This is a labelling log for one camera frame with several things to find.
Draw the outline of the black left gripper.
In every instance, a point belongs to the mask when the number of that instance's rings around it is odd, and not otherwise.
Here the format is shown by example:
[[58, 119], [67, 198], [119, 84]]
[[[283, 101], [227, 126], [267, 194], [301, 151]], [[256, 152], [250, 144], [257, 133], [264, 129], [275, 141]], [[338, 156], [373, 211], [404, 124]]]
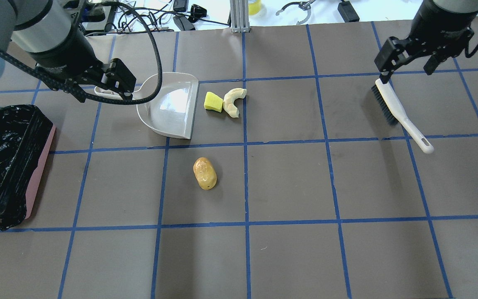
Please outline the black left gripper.
[[[94, 100], [100, 103], [133, 103], [136, 77], [121, 59], [114, 58], [108, 63], [97, 63], [84, 73], [65, 80], [64, 91], [77, 101], [84, 103]], [[85, 92], [81, 85], [93, 85], [100, 90], [111, 91], [119, 98], [107, 98]]]

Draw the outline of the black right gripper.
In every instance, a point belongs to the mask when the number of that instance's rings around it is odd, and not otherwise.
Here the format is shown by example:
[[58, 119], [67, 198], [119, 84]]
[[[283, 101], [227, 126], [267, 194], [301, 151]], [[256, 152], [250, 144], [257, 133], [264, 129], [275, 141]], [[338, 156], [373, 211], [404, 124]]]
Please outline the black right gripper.
[[423, 36], [421, 32], [412, 32], [406, 39], [388, 37], [374, 59], [380, 73], [380, 82], [387, 83], [400, 67], [427, 56], [429, 59], [423, 70], [427, 75], [433, 74], [440, 63], [461, 55], [473, 34], [471, 28], [465, 28], [459, 32], [442, 30], [427, 36]]

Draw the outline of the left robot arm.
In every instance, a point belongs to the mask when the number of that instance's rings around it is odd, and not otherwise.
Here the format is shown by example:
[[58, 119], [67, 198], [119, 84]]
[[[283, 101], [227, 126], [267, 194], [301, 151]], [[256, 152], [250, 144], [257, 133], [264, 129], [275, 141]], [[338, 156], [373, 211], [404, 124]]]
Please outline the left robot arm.
[[120, 59], [109, 63], [98, 59], [56, 0], [0, 0], [0, 78], [6, 63], [80, 102], [108, 102], [86, 93], [82, 85], [112, 91], [119, 96], [112, 100], [117, 105], [128, 105], [133, 99], [135, 76]]

